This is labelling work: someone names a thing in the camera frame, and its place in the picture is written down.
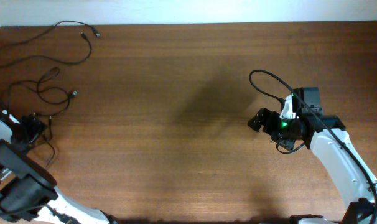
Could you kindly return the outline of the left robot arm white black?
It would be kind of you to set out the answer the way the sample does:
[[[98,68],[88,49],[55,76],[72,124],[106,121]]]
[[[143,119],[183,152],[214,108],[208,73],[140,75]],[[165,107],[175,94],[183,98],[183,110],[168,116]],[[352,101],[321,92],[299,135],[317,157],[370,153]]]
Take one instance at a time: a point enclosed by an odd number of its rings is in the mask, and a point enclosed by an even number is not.
[[[54,177],[28,157],[46,128],[33,115],[16,119],[0,110],[0,218],[11,223],[117,223],[114,216],[67,197]]]

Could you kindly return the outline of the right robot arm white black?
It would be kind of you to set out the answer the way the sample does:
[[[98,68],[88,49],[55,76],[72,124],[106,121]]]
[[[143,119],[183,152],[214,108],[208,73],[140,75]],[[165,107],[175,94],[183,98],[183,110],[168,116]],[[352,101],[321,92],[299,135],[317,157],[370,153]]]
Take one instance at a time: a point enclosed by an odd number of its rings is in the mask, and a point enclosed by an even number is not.
[[[377,178],[357,153],[345,125],[335,115],[325,115],[318,88],[296,88],[280,100],[281,112],[261,108],[248,121],[264,132],[282,154],[298,150],[295,142],[320,160],[346,207],[343,223],[377,223]]]

